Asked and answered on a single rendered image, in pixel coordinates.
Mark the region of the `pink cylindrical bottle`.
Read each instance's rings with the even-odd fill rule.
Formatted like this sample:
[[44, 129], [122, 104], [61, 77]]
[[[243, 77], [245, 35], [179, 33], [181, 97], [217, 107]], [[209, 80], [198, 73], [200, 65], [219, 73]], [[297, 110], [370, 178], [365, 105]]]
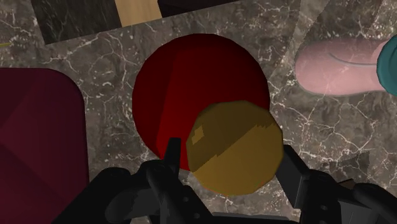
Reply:
[[295, 62], [299, 85], [315, 94], [351, 95], [383, 91], [376, 72], [386, 40], [332, 38], [301, 49]]

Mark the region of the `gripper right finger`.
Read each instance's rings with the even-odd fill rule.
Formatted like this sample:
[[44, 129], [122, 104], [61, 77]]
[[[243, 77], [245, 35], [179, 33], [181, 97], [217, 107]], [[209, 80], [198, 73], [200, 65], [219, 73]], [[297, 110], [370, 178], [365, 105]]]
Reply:
[[275, 176], [292, 207], [301, 210], [300, 224], [397, 224], [397, 197], [372, 183], [338, 183], [308, 168], [290, 145], [284, 145]]

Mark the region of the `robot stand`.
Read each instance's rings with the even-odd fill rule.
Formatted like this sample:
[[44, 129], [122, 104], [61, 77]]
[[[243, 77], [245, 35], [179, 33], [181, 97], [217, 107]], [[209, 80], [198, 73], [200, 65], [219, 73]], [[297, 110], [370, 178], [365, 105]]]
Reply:
[[46, 44], [238, 0], [31, 0]]

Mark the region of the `dark maroon square plate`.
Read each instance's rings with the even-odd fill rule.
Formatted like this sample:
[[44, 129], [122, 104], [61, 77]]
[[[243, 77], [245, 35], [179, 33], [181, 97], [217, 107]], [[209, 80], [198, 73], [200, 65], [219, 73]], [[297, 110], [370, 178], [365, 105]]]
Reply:
[[85, 104], [44, 68], [0, 68], [0, 224], [50, 224], [88, 185]]

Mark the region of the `red round plate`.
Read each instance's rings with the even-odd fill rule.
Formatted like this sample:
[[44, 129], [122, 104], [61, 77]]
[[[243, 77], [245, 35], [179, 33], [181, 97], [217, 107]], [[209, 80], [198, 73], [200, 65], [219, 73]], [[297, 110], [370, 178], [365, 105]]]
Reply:
[[218, 102], [248, 101], [268, 109], [267, 79], [257, 61], [231, 39], [189, 34], [169, 41], [144, 62], [132, 91], [132, 114], [146, 146], [163, 158], [169, 138], [186, 140], [198, 114]]

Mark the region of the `teal bottle cap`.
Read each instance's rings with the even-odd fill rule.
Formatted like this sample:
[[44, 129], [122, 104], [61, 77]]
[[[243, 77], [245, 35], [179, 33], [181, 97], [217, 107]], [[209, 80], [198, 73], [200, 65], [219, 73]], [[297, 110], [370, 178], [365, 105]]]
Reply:
[[379, 53], [377, 77], [386, 92], [397, 96], [397, 35], [387, 41]]

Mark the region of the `yellow round fruit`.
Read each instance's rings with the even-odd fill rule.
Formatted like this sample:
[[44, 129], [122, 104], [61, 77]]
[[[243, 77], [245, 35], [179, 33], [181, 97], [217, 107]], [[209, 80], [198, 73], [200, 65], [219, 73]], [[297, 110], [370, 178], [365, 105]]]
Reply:
[[283, 158], [282, 130], [267, 109], [248, 101], [220, 102], [198, 115], [186, 153], [204, 188], [250, 194], [275, 176]]

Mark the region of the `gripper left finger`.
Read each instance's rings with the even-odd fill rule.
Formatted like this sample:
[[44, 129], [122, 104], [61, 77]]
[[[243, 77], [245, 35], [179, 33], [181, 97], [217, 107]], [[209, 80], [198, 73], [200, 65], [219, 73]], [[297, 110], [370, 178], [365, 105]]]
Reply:
[[130, 224], [147, 216], [151, 224], [214, 224], [211, 212], [179, 178], [181, 140], [169, 139], [165, 156], [141, 164], [135, 174], [102, 170], [52, 224]]

